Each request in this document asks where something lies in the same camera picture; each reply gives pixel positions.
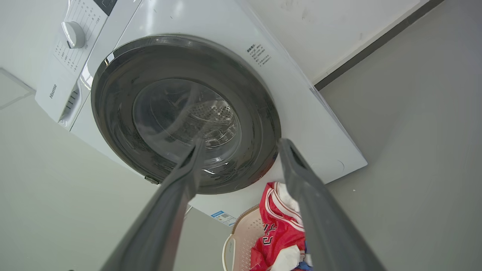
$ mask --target blue and white sticker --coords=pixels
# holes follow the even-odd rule
[[[236,219],[234,217],[226,214],[223,211],[219,211],[219,212],[211,215],[211,217],[213,217],[214,219],[216,219],[218,221],[223,222],[224,224],[226,224],[228,226],[232,226],[232,225],[234,225],[234,223],[236,223]]]

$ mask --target pink laundry basket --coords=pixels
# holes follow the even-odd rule
[[[251,268],[251,248],[259,237],[265,234],[264,224],[259,213],[259,206],[244,212],[233,226],[231,235],[223,247],[224,271],[249,271]],[[232,269],[228,269],[226,253],[233,253]]]

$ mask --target white washing machine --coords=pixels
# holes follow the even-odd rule
[[[367,165],[241,0],[71,0],[35,99],[153,189],[204,138],[190,204],[227,225],[282,181],[280,137],[326,183]]]

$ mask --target washing machine door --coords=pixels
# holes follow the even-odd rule
[[[198,193],[256,182],[273,164],[278,113],[260,77],[239,56],[191,36],[132,41],[100,65],[92,110],[110,147],[147,180],[161,183],[204,138]]]

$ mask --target hisense logo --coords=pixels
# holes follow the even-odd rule
[[[56,88],[57,88],[57,85],[54,85],[54,87],[52,88],[52,92],[50,92],[50,99],[54,98],[54,93]]]

